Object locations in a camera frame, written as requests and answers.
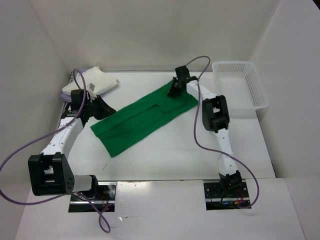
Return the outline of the green t shirt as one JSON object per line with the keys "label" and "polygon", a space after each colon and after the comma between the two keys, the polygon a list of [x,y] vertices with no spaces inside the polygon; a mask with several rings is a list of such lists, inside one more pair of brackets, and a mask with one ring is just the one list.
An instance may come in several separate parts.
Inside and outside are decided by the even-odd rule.
{"label": "green t shirt", "polygon": [[170,97],[172,83],[168,82],[90,127],[112,158],[198,104],[185,91],[181,96]]}

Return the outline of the white t shirt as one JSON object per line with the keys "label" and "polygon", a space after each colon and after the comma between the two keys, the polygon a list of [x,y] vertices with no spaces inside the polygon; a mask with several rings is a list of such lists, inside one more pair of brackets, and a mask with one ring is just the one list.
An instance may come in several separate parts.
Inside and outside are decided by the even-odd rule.
{"label": "white t shirt", "polygon": [[94,66],[83,73],[86,89],[89,83],[95,85],[93,93],[95,95],[101,95],[107,91],[115,88],[119,84],[119,80],[105,72],[103,72],[98,66]]}

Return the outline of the purple t shirt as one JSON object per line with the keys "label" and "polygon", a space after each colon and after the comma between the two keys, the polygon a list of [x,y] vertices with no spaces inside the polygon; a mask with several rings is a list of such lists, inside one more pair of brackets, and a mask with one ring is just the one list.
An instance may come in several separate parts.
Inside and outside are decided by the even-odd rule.
{"label": "purple t shirt", "polygon": [[60,97],[65,102],[71,102],[72,91],[84,90],[85,88],[86,80],[83,73],[79,69],[75,68],[70,73],[67,85],[62,88]]}

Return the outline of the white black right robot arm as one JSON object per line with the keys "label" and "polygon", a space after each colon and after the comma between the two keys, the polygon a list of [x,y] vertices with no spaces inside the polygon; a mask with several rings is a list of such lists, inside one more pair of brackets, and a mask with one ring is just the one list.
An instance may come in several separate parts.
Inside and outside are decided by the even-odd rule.
{"label": "white black right robot arm", "polygon": [[207,130],[218,142],[219,159],[219,191],[222,198],[235,194],[242,185],[242,176],[232,157],[229,139],[230,116],[226,97],[213,93],[201,83],[196,76],[191,76],[188,68],[183,65],[175,68],[176,76],[168,91],[168,96],[180,98],[188,93],[193,96],[201,107],[201,119]]}

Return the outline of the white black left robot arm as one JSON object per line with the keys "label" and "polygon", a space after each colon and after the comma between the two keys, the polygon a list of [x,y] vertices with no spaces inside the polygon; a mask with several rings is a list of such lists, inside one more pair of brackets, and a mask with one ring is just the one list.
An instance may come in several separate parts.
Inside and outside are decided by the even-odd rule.
{"label": "white black left robot arm", "polygon": [[99,95],[82,89],[71,92],[60,118],[60,132],[38,155],[28,159],[31,189],[35,196],[71,195],[80,192],[94,200],[100,194],[95,175],[75,175],[68,162],[70,151],[89,118],[103,120],[116,113]]}

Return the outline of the white plastic laundry basket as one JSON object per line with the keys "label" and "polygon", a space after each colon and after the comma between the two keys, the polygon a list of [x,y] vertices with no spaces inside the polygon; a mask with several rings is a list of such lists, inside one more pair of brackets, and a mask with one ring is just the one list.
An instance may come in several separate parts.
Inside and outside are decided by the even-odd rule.
{"label": "white plastic laundry basket", "polygon": [[212,63],[213,80],[219,94],[225,96],[233,118],[251,118],[269,107],[270,101],[254,63],[216,61]]}

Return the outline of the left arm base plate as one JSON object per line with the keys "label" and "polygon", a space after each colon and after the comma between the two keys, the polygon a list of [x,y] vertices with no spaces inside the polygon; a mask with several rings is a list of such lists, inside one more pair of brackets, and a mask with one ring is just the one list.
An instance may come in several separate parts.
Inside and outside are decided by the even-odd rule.
{"label": "left arm base plate", "polygon": [[[117,182],[99,181],[97,193],[88,195],[87,198],[101,212],[111,213],[115,211]],[[94,208],[80,196],[72,195],[70,197],[69,213],[93,213]]]}

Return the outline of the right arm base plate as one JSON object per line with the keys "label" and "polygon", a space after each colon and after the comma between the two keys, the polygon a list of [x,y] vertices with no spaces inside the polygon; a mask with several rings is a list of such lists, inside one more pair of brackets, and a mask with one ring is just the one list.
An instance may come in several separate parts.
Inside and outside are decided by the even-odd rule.
{"label": "right arm base plate", "polygon": [[223,193],[219,181],[204,181],[205,206],[207,211],[235,210],[250,207],[251,201],[245,181],[239,189],[231,193]]}

